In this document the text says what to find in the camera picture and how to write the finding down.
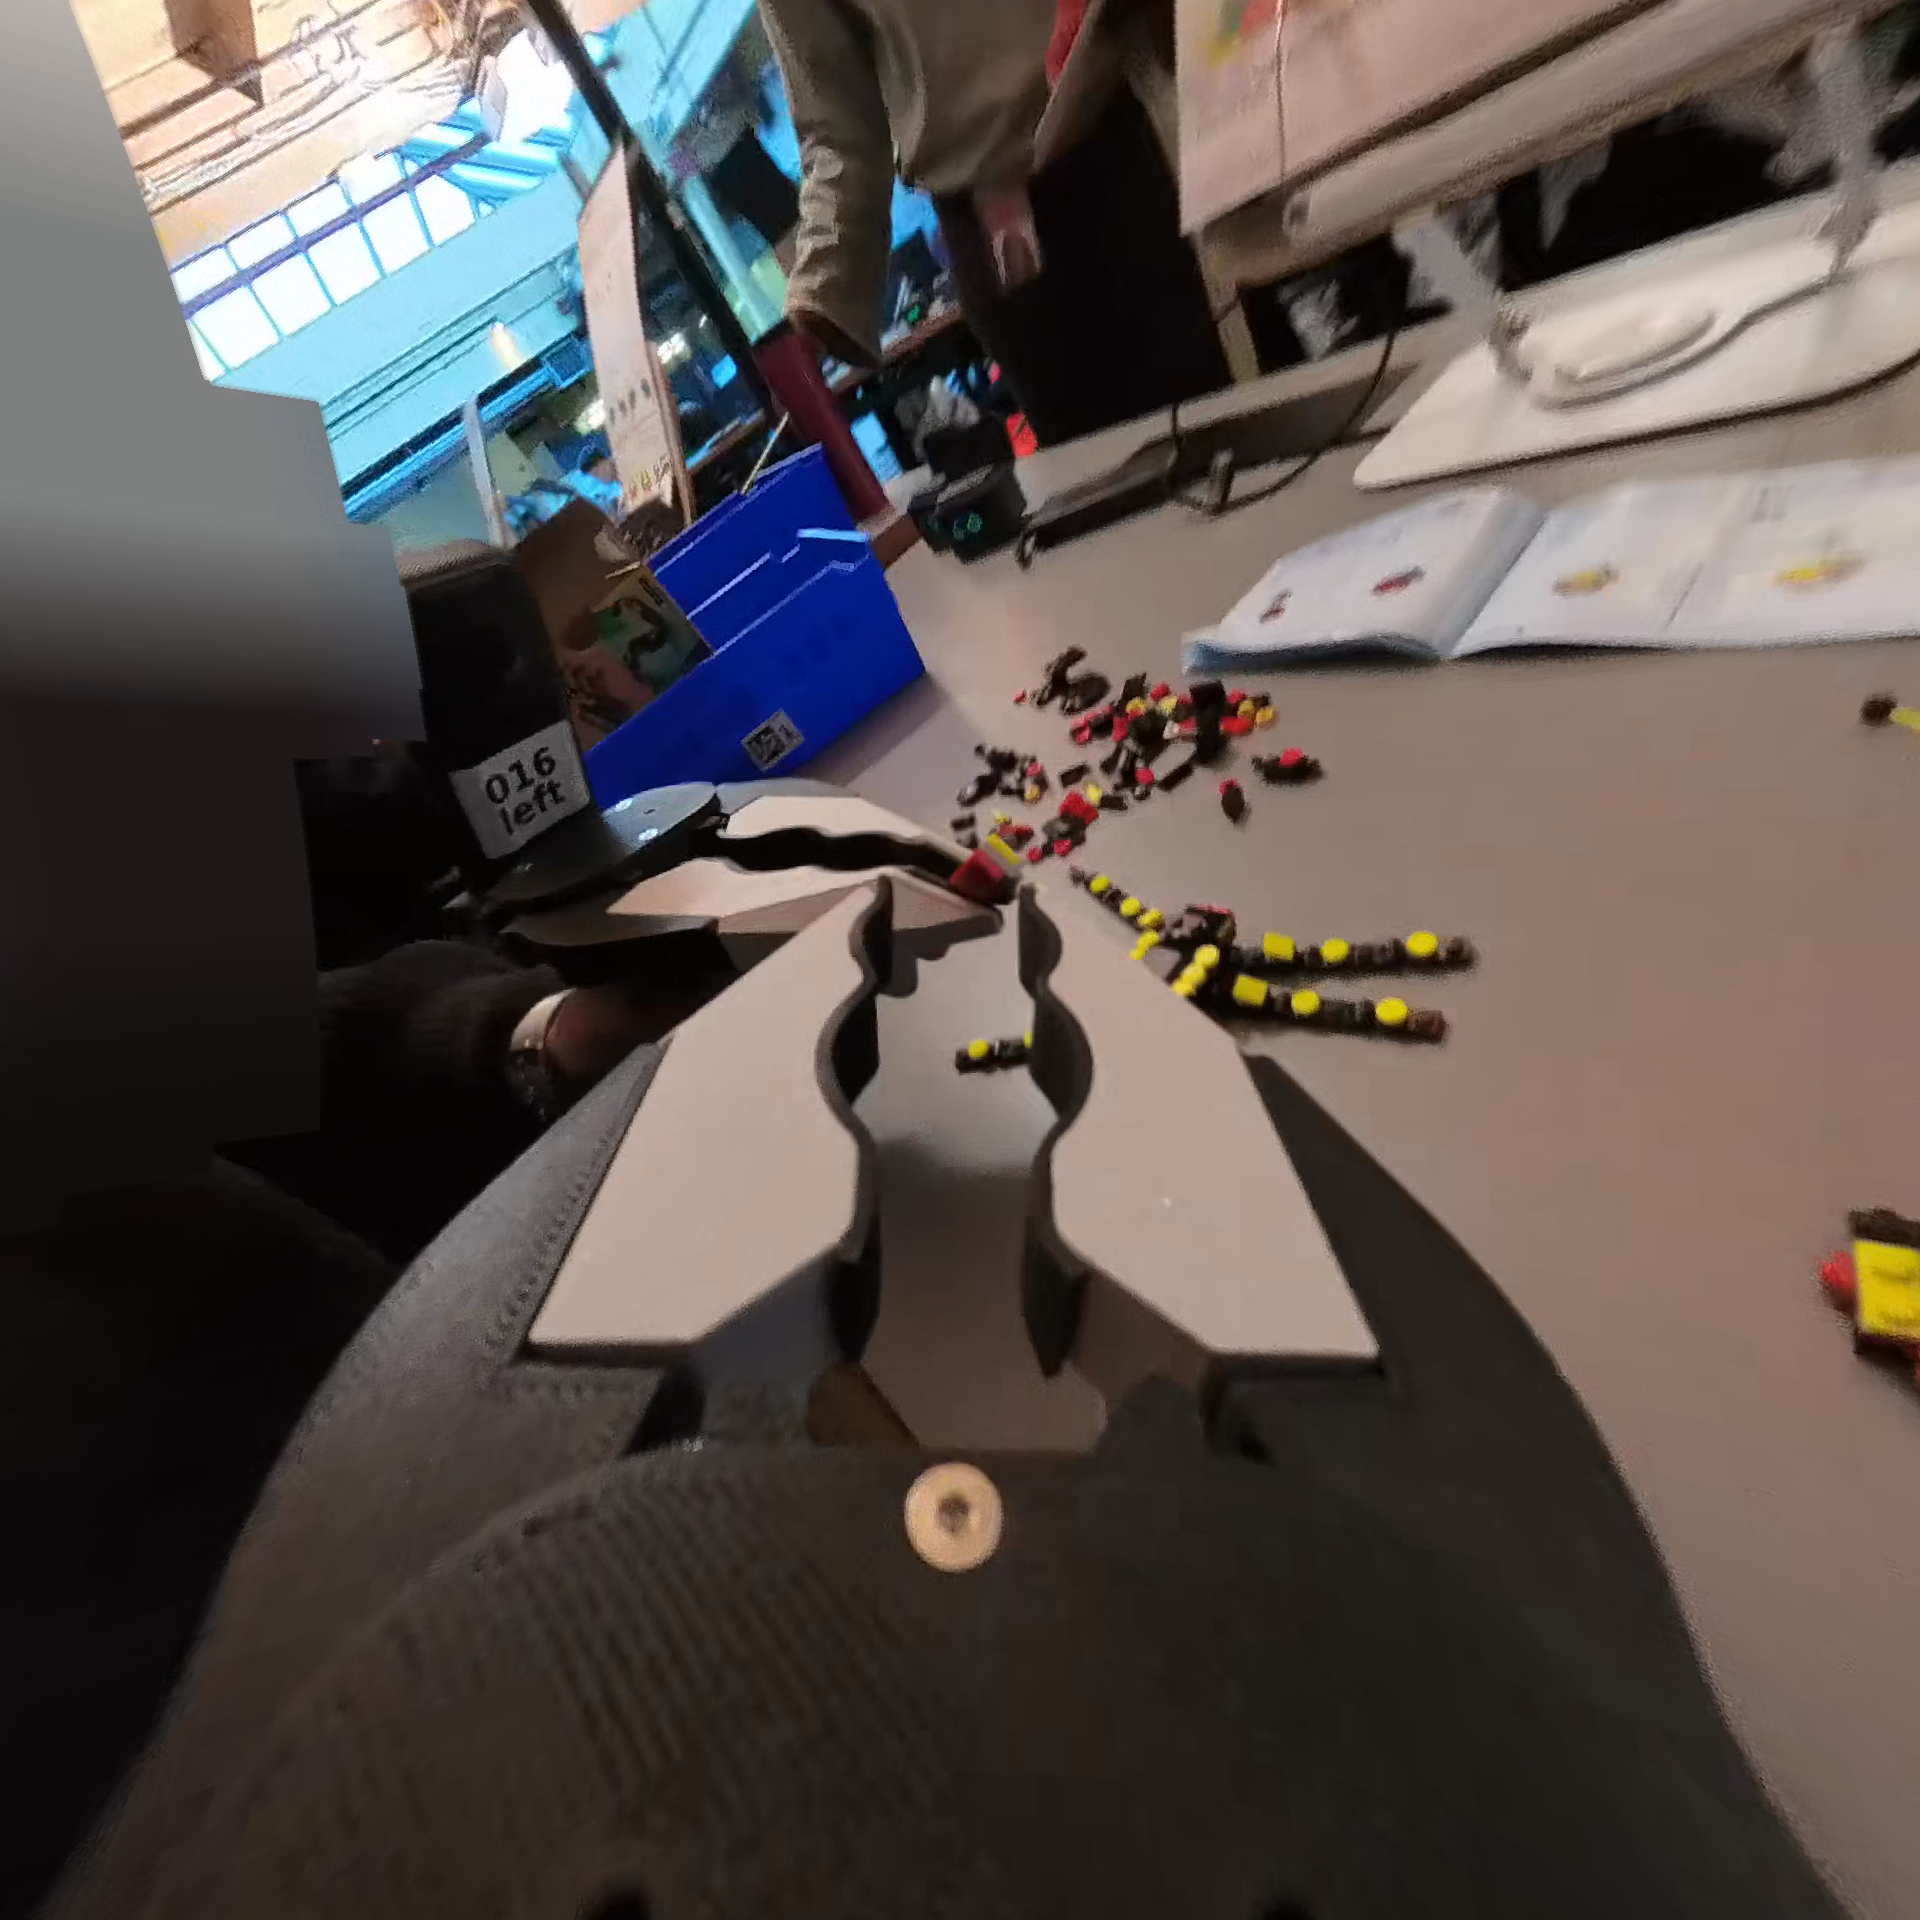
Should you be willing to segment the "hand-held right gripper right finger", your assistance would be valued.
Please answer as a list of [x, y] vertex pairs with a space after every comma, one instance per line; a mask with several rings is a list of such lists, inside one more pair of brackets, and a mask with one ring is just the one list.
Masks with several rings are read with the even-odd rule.
[[1263, 1099], [1187, 997], [1051, 886], [1018, 901], [1031, 1170], [1021, 1314], [1042, 1372], [1370, 1372], [1379, 1342]]

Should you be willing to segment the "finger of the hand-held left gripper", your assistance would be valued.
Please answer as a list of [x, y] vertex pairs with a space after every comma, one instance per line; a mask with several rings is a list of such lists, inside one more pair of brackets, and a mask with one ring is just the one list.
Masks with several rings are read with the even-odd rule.
[[716, 831], [716, 853], [752, 872], [902, 871], [927, 879], [952, 879], [970, 857], [900, 814], [837, 792], [755, 795]]
[[994, 906], [904, 869], [748, 871], [730, 861], [686, 861], [646, 879], [606, 907], [606, 921], [634, 937], [713, 933], [734, 958], [761, 958], [883, 881], [900, 954], [938, 960], [958, 944], [997, 937], [1003, 926]]

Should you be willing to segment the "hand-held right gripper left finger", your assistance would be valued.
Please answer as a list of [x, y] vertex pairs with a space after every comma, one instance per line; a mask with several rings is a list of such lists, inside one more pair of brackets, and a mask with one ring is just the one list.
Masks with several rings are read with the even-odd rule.
[[879, 1322], [876, 879], [666, 1045], [530, 1331], [549, 1360], [829, 1370]]

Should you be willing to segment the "yellow black lego spider model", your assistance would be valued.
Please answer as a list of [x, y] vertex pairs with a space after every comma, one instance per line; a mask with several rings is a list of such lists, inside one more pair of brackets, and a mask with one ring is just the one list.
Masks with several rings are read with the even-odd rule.
[[1133, 962], [1218, 1024], [1430, 1046], [1449, 1035], [1445, 1014], [1414, 1002], [1399, 988], [1364, 995], [1353, 985], [1459, 973], [1476, 965], [1475, 944], [1459, 935], [1414, 931], [1370, 940], [1343, 935], [1303, 940], [1257, 931], [1243, 937], [1227, 906], [1196, 903], [1167, 913], [1110, 875], [1072, 869], [1069, 881], [1132, 933]]

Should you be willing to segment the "pile of lego pieces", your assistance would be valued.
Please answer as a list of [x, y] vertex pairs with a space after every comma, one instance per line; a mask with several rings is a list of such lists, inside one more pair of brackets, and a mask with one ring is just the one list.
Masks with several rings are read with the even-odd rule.
[[1068, 649], [994, 710], [959, 781], [949, 834], [1016, 869], [1068, 861], [1099, 829], [1187, 788], [1261, 781], [1250, 761], [1287, 749], [1280, 719], [1263, 687], [1120, 679]]

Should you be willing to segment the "black yellow red lego assembly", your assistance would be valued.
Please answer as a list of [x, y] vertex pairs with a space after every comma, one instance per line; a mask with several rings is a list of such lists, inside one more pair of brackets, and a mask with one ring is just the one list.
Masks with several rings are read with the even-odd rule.
[[1822, 1298], [1851, 1327], [1857, 1352], [1919, 1372], [1919, 1221], [1892, 1208], [1845, 1216], [1845, 1243], [1817, 1269]]

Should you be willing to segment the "person's left forearm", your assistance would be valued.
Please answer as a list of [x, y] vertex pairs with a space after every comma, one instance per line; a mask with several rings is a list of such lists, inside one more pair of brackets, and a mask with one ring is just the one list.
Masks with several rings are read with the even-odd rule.
[[446, 1219], [545, 1132], [513, 1067], [552, 970], [446, 940], [327, 971], [312, 1170], [331, 1212]]

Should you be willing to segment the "lego instruction booklet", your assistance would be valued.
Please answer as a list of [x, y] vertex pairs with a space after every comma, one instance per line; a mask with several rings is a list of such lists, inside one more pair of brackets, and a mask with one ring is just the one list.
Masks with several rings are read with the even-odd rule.
[[1919, 634], [1917, 457], [1631, 482], [1549, 506], [1461, 488], [1281, 556], [1183, 668], [1538, 650], [1767, 653]]

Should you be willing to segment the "person's left hand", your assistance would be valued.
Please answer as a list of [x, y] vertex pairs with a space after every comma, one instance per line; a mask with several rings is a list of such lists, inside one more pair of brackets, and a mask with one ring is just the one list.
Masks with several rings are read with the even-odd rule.
[[583, 1093], [637, 1046], [662, 1040], [708, 998], [708, 988], [693, 982], [568, 988], [547, 1026], [541, 1060], [560, 1093]]

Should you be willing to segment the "open cardboard box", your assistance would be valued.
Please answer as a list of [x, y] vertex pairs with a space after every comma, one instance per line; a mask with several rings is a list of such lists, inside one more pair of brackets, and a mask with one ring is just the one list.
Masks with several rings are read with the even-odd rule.
[[586, 501], [519, 540], [513, 562], [542, 617], [583, 751], [713, 659], [637, 545]]

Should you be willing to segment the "blue bin with label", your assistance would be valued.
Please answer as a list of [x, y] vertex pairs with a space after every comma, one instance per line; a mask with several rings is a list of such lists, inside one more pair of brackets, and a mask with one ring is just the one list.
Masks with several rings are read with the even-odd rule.
[[708, 659], [587, 751], [603, 806], [671, 782], [793, 777], [924, 678], [862, 532], [801, 527], [759, 556], [689, 548], [657, 573]]

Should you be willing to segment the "blue storage bin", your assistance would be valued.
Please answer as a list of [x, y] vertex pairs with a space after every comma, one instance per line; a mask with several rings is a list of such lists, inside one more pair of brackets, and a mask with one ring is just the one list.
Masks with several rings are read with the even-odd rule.
[[650, 558], [666, 596], [693, 621], [752, 570], [788, 556], [804, 535], [859, 537], [821, 447], [766, 467]]

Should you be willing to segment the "black device with green light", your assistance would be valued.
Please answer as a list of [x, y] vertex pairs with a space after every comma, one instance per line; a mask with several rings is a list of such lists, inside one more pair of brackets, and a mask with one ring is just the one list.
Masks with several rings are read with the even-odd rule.
[[997, 418], [945, 426], [929, 434], [929, 478], [915, 484], [906, 516], [921, 543], [963, 562], [1016, 548], [1027, 503], [1016, 476], [1016, 447]]

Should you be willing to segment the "beige standing sign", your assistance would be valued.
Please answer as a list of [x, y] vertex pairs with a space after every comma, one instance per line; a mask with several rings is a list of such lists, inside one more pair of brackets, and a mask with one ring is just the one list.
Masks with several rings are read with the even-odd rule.
[[578, 265], [605, 434], [623, 517], [675, 537], [693, 517], [682, 409], [660, 369], [644, 301], [632, 143], [617, 140], [580, 207]]

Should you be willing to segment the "white document stand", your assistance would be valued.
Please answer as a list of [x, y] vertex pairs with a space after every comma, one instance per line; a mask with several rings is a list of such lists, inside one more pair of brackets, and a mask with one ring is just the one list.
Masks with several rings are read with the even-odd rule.
[[[1782, 414], [1917, 362], [1917, 211], [1875, 238], [1885, 92], [1869, 75], [1866, 25], [1878, 5], [1497, 6], [1512, 58], [1482, 92], [1193, 233], [1253, 281], [1390, 238], [1476, 328], [1357, 465], [1359, 490]], [[1785, 111], [1791, 153], [1832, 171], [1797, 228], [1505, 295], [1449, 224], [1524, 172], [1705, 104]]]

